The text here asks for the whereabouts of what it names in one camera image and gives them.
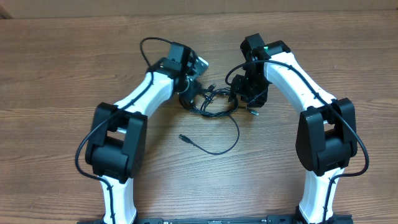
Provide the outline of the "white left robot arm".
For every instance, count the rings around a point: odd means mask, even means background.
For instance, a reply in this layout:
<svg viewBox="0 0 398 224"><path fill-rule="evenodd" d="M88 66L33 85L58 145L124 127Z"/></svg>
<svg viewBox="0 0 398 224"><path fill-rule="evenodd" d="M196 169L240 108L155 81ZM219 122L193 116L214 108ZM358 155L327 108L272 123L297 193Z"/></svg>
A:
<svg viewBox="0 0 398 224"><path fill-rule="evenodd" d="M174 93L186 96L209 64L194 57L187 64L162 58L151 65L142 83L114 104L100 103L91 130L80 146L86 147L89 176L100 181L105 214L98 223L135 223L134 177L145 151L147 121Z"/></svg>

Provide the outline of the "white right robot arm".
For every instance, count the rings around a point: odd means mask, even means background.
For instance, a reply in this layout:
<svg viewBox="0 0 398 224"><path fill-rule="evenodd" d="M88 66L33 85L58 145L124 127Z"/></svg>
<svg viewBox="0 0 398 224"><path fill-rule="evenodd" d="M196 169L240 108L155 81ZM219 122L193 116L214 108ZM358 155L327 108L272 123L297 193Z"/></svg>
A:
<svg viewBox="0 0 398 224"><path fill-rule="evenodd" d="M247 38L240 49L245 74L233 78L230 98L260 108L273 84L299 115L295 148L306 176L292 223L352 223L351 215L335 215L332 209L338 177L358 150L350 135L356 129L352 102L317 85L281 40L265 44Z"/></svg>

